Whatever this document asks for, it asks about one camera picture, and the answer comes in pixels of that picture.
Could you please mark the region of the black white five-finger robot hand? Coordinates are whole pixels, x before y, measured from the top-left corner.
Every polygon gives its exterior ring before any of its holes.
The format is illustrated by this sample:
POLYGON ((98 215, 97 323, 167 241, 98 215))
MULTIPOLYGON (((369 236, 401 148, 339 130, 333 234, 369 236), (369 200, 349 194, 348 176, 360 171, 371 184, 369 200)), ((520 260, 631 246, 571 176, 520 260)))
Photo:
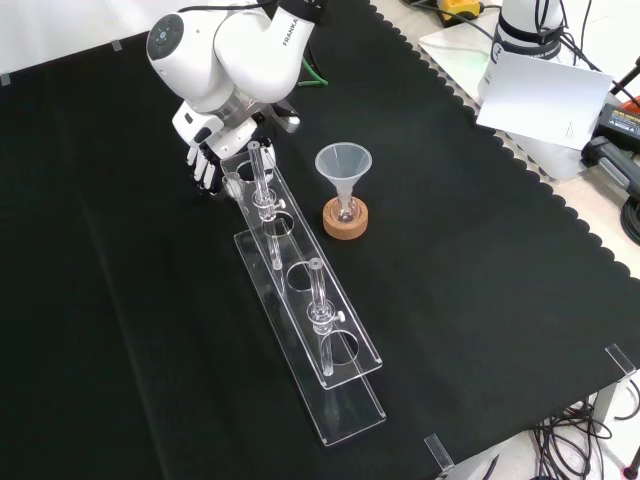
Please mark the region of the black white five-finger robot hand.
POLYGON ((253 140, 261 143, 261 153, 267 180, 272 178, 276 165, 274 147, 268 139, 260 139, 258 127, 273 114, 264 104, 241 108, 239 116, 223 121, 214 113, 199 113, 183 100, 172 119, 181 139, 188 144, 186 164, 196 186, 212 196, 220 195, 224 172, 220 161, 239 154, 253 140))

